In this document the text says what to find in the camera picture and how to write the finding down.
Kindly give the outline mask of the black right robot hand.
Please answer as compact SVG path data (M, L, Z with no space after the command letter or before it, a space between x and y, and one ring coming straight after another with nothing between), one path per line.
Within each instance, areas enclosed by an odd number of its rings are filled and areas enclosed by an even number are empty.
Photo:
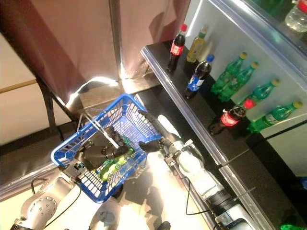
M139 146L143 151L147 153L156 152L163 149L163 147L169 148L174 142L180 140L180 138L175 134L167 131L167 129L152 114L143 110L138 110L138 112L144 116L161 135L160 139L152 140L146 143L139 141Z

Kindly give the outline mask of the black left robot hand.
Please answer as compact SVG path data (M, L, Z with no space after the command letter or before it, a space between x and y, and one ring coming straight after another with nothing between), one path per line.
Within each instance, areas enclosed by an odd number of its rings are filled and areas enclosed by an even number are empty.
M129 156L134 153L130 144L125 143L120 133L113 126L105 129L108 137L118 145L116 148L110 140L97 131L89 137L77 150L74 158L82 162L89 171L97 169L107 160L118 159L121 156Z

